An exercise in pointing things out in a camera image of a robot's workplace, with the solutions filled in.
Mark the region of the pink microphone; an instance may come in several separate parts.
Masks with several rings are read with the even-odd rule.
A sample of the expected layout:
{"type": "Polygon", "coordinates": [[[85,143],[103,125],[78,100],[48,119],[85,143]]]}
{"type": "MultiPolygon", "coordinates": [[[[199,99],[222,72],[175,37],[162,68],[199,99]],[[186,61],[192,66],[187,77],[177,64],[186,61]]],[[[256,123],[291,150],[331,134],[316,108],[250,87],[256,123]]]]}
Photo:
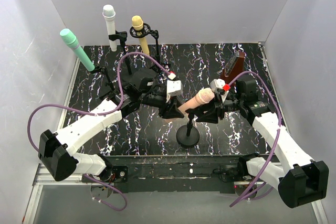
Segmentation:
{"type": "Polygon", "coordinates": [[[194,97],[179,106],[179,111],[185,115],[188,109],[195,109],[198,106],[208,104],[214,99],[214,96],[211,88],[201,89],[194,97]]]}

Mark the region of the black round base clip stand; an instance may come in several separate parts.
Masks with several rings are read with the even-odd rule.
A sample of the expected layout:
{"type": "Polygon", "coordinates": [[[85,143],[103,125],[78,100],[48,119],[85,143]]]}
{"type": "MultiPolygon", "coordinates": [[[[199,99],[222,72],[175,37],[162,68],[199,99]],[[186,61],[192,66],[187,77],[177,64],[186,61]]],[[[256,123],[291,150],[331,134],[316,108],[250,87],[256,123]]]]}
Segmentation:
{"type": "Polygon", "coordinates": [[[199,116],[201,111],[200,109],[188,109],[187,112],[189,112],[187,124],[181,126],[176,133],[176,140],[183,148],[196,146],[200,139],[199,130],[193,125],[193,119],[199,116]]]}

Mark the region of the black tripod clip stand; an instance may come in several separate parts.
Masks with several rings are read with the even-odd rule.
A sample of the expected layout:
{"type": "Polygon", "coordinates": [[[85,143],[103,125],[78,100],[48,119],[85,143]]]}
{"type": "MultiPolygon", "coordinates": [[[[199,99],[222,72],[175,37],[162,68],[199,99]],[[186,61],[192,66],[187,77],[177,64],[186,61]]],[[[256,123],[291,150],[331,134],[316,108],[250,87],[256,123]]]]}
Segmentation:
{"type": "Polygon", "coordinates": [[[100,100],[104,100],[105,98],[112,99],[117,94],[120,94],[120,89],[116,88],[114,84],[112,83],[112,80],[108,74],[108,70],[106,67],[95,66],[94,69],[90,73],[91,74],[100,73],[104,75],[104,77],[106,78],[105,86],[110,88],[110,90],[106,94],[101,95],[99,97],[100,100]]]}

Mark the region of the black tripod shock mount stand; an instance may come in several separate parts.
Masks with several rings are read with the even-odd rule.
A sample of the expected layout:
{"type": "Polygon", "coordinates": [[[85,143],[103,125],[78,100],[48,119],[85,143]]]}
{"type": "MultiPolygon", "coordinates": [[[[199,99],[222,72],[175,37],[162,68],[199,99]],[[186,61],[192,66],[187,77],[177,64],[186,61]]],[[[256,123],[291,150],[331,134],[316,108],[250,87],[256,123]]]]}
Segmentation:
{"type": "MultiPolygon", "coordinates": [[[[155,53],[155,60],[161,64],[161,56],[160,56],[160,53],[159,53],[159,43],[158,43],[158,38],[159,38],[159,32],[158,30],[152,30],[150,25],[148,25],[147,23],[144,23],[144,35],[145,35],[145,38],[147,35],[151,35],[154,39],[155,39],[155,48],[156,48],[156,53],[155,53]]],[[[135,30],[131,27],[130,28],[130,35],[133,37],[133,38],[137,38],[138,39],[138,36],[135,34],[135,30]]]]}

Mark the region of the black round base holder stand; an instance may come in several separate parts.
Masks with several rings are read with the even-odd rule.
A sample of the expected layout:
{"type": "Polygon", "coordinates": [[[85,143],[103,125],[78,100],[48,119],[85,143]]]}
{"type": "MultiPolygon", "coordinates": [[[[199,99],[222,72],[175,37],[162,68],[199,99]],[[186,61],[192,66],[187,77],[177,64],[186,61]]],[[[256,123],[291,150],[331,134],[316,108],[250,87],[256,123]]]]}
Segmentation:
{"type": "MultiPolygon", "coordinates": [[[[111,34],[108,35],[109,37],[109,41],[110,42],[115,42],[116,40],[119,40],[121,48],[123,50],[123,53],[126,54],[126,41],[127,41],[127,37],[128,37],[128,33],[126,31],[122,31],[122,32],[118,32],[116,31],[115,34],[111,34]]],[[[131,69],[131,63],[130,63],[130,58],[126,57],[124,59],[126,66],[127,66],[127,70],[128,70],[128,75],[132,75],[132,69],[131,69]]]]}

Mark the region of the large yellow microphone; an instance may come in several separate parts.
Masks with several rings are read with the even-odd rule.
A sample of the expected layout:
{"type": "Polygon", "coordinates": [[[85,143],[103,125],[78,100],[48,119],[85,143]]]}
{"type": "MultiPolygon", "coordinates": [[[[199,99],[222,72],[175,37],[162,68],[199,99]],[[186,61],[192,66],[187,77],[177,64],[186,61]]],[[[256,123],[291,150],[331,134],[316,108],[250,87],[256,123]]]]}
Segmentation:
{"type": "Polygon", "coordinates": [[[146,55],[150,54],[147,40],[144,35],[144,22],[139,15],[135,15],[131,19],[132,28],[135,30],[135,34],[138,36],[138,40],[142,49],[142,52],[146,55]]]}

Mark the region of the white microphone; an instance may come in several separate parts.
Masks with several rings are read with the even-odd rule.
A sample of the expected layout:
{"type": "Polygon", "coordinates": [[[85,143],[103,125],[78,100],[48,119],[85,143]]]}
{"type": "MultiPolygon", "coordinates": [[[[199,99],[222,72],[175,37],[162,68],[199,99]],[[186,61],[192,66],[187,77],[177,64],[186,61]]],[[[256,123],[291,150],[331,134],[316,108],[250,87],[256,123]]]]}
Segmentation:
{"type": "Polygon", "coordinates": [[[116,34],[116,29],[115,29],[115,10],[112,5],[104,5],[103,10],[102,10],[102,15],[106,21],[106,27],[107,27],[107,33],[108,33],[108,39],[109,39],[109,44],[110,44],[110,49],[111,51],[116,51],[117,50],[117,43],[115,40],[111,40],[109,38],[110,35],[115,35],[116,34]]]}

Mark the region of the green microphone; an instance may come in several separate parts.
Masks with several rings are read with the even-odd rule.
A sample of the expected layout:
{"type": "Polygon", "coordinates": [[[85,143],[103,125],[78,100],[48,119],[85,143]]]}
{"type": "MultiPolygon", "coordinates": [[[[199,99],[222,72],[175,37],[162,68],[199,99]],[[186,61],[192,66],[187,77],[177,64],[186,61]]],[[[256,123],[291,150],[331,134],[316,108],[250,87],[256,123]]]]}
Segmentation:
{"type": "Polygon", "coordinates": [[[63,42],[74,52],[84,67],[90,72],[94,71],[94,64],[80,46],[80,43],[74,33],[70,29],[65,28],[61,30],[59,34],[63,42]]]}

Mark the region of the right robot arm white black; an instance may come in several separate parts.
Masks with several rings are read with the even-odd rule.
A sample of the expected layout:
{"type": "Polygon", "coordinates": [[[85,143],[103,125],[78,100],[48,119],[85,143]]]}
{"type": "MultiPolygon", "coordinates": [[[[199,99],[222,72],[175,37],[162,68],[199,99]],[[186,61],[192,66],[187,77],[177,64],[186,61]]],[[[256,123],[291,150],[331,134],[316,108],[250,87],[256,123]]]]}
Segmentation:
{"type": "Polygon", "coordinates": [[[328,166],[301,149],[281,125],[280,115],[260,99],[257,88],[256,80],[250,75],[238,78],[233,92],[223,80],[213,80],[210,88],[201,89],[196,95],[197,121],[218,123],[224,113],[238,111],[272,147],[270,155],[275,155],[281,166],[272,164],[270,157],[252,153],[239,158],[237,175],[261,179],[276,189],[290,208],[324,199],[328,166]]]}

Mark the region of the brown box in holder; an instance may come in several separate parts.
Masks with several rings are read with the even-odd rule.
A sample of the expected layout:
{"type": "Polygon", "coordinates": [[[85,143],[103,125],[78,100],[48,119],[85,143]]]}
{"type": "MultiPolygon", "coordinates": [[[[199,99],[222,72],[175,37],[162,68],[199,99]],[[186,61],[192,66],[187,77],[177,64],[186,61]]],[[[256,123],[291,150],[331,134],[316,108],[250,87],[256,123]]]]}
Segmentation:
{"type": "Polygon", "coordinates": [[[220,78],[229,84],[238,74],[244,71],[245,53],[236,51],[225,64],[220,78]]]}

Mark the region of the black front mounting base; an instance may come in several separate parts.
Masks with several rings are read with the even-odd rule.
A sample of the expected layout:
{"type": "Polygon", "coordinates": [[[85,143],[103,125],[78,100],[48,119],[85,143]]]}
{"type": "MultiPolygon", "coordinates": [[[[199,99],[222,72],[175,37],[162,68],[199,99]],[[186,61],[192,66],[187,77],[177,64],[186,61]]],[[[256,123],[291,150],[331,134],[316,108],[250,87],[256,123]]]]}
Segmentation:
{"type": "Polygon", "coordinates": [[[239,155],[108,156],[123,193],[218,191],[234,194],[251,178],[238,174],[239,155]]]}

